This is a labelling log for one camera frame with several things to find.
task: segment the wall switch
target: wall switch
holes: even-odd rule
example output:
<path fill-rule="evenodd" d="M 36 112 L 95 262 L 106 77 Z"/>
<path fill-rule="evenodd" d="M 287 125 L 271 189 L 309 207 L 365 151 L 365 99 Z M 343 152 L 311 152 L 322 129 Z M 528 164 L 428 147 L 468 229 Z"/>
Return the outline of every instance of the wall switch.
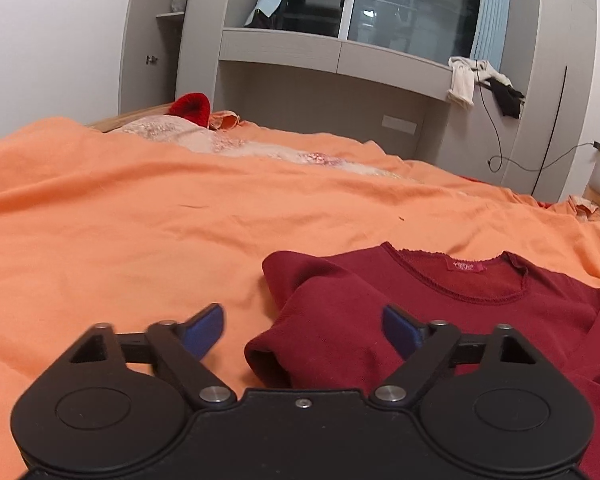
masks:
<path fill-rule="evenodd" d="M 385 128 L 391 128 L 392 130 L 398 130 L 405 132 L 406 134 L 414 135 L 418 125 L 416 123 L 410 123 L 409 121 L 403 121 L 396 117 L 385 115 L 382 117 L 382 126 Z"/>

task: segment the neckline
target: neckline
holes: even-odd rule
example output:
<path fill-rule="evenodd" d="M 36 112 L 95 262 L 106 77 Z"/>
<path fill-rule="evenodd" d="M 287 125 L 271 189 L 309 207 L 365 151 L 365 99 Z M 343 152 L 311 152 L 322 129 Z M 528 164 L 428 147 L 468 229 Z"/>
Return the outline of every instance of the neckline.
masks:
<path fill-rule="evenodd" d="M 523 261 L 520 260 L 515 254 L 509 253 L 508 251 L 503 251 L 496 256 L 495 258 L 491 258 L 490 260 L 462 260 L 463 262 L 472 263 L 472 264 L 483 264 L 484 266 L 491 267 L 498 264 L 509 264 L 515 267 L 516 269 L 522 269 L 522 282 L 521 289 L 517 292 L 512 292 L 511 294 L 506 294 L 504 296 L 499 296 L 497 298 L 481 298 L 479 296 L 468 296 L 465 294 L 460 294 L 450 288 L 446 288 L 446 286 L 440 285 L 439 283 L 433 281 L 429 276 L 424 275 L 420 272 L 407 258 L 405 258 L 401 251 L 394 248 L 389 242 L 384 242 L 381 244 L 381 247 L 389 253 L 391 256 L 403 269 L 409 272 L 412 276 L 416 277 L 419 281 L 421 281 L 424 285 L 427 285 L 429 288 L 433 288 L 434 290 L 449 296 L 455 300 L 464 301 L 465 303 L 477 303 L 477 304 L 506 304 L 513 303 L 514 301 L 519 300 L 523 296 L 528 293 L 528 274 L 529 269 L 525 265 Z M 427 251 L 411 251 L 411 250 L 403 250 L 412 254 L 420 254 L 424 256 L 434 256 L 439 258 L 440 260 L 448 260 L 451 258 L 448 254 L 445 253 L 429 253 Z"/>

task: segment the red knit hat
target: red knit hat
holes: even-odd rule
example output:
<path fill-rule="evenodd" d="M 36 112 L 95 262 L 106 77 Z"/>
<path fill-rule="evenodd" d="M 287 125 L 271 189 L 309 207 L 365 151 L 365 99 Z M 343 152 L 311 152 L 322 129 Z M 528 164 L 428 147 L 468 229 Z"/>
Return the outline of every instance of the red knit hat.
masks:
<path fill-rule="evenodd" d="M 211 104 L 209 104 L 209 99 L 204 94 L 184 94 L 171 105 L 168 115 L 182 117 L 187 121 L 196 123 L 198 126 L 208 128 Z"/>

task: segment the orange blanket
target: orange blanket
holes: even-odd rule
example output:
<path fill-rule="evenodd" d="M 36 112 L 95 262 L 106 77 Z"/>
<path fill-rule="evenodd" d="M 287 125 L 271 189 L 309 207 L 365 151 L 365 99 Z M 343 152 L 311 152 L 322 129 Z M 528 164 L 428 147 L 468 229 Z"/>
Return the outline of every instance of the orange blanket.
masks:
<path fill-rule="evenodd" d="M 250 124 L 231 134 L 275 136 L 428 184 L 193 154 L 64 119 L 0 141 L 0 480 L 24 470 L 9 432 L 16 398 L 95 322 L 139 331 L 218 301 L 226 333 L 205 363 L 237 391 L 257 384 L 242 349 L 275 315 L 260 263 L 276 250 L 335 254 L 385 240 L 462 259 L 507 250 L 600 286 L 600 222 L 372 144 Z M 455 189 L 433 185 L 435 175 Z"/>

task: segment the power cord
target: power cord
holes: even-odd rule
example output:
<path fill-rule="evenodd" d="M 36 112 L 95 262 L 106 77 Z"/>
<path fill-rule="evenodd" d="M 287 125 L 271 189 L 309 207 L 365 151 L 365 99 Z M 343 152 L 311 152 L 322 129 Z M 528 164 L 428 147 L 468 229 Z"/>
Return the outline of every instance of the power cord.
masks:
<path fill-rule="evenodd" d="M 573 146 L 568 152 L 563 153 L 561 156 L 559 156 L 558 158 L 556 158 L 551 164 L 547 164 L 546 166 L 542 166 L 542 168 L 539 168 L 537 170 L 530 170 L 529 168 L 525 168 L 524 166 L 522 166 L 521 164 L 517 163 L 515 160 L 509 158 L 508 156 L 503 156 L 502 155 L 502 142 L 500 141 L 500 134 L 498 133 L 498 129 L 496 127 L 496 123 L 493 122 L 493 118 L 491 117 L 491 114 L 489 113 L 489 109 L 487 108 L 487 104 L 484 101 L 484 95 L 482 94 L 482 85 L 480 85 L 480 78 L 478 78 L 478 88 L 480 89 L 480 98 L 482 99 L 482 105 L 484 106 L 484 110 L 487 112 L 487 116 L 489 117 L 489 120 L 491 121 L 491 126 L 493 126 L 493 131 L 496 133 L 496 138 L 498 139 L 498 150 L 500 152 L 499 155 L 493 155 L 489 160 L 487 160 L 487 165 L 489 166 L 489 169 L 491 170 L 491 173 L 498 173 L 502 169 L 502 161 L 503 160 L 507 160 L 507 161 L 511 162 L 512 164 L 515 164 L 517 167 L 519 167 L 523 171 L 527 171 L 529 173 L 540 173 L 541 171 L 544 171 L 547 168 L 550 168 L 551 166 L 553 166 L 554 164 L 556 164 L 557 162 L 559 162 L 560 160 L 562 160 L 565 156 L 569 155 L 573 150 L 577 150 L 578 148 L 581 148 L 583 146 L 593 146 L 596 150 L 600 151 L 600 142 L 597 142 L 597 141 L 594 141 L 594 142 L 583 142 L 582 144 L 578 144 L 576 146 Z M 493 159 L 495 159 L 495 158 L 497 158 L 499 160 L 499 164 L 498 164 L 497 169 L 494 170 L 491 164 L 493 162 Z"/>

